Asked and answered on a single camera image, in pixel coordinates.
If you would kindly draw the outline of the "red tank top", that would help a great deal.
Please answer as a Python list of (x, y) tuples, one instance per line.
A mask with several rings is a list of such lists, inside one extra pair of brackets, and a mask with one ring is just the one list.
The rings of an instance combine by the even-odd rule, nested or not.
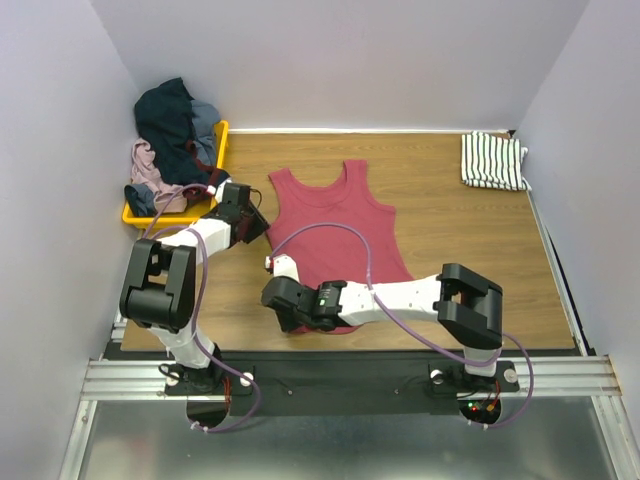
[(367, 268), (373, 283), (413, 279), (396, 242), (396, 209), (374, 198), (367, 170), (365, 160), (346, 160), (324, 187), (302, 184), (288, 168), (269, 174), (279, 214), (266, 235), (273, 256), (295, 262), (301, 284), (364, 284)]

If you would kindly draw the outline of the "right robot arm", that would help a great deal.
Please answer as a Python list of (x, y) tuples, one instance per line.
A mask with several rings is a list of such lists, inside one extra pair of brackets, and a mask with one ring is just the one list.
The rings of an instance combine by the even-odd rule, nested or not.
[(503, 344), (503, 289), (460, 264), (418, 280), (363, 284), (326, 281), (316, 288), (299, 282), (292, 267), (274, 270), (261, 294), (280, 327), (336, 332), (390, 321), (404, 331), (409, 321), (442, 326), (462, 347), (443, 366), (430, 369), (435, 391), (444, 393), (516, 392), (512, 364), (498, 359)]

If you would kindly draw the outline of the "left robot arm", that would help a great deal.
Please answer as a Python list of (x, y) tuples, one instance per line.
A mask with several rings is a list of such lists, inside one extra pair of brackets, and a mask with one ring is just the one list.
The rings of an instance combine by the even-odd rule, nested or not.
[(210, 256), (250, 243), (269, 228), (253, 203), (224, 203), (188, 226), (168, 227), (134, 243), (120, 296), (120, 314), (149, 330), (172, 364), (162, 364), (168, 395), (211, 395), (222, 391), (230, 373), (219, 363), (217, 345), (197, 326)]

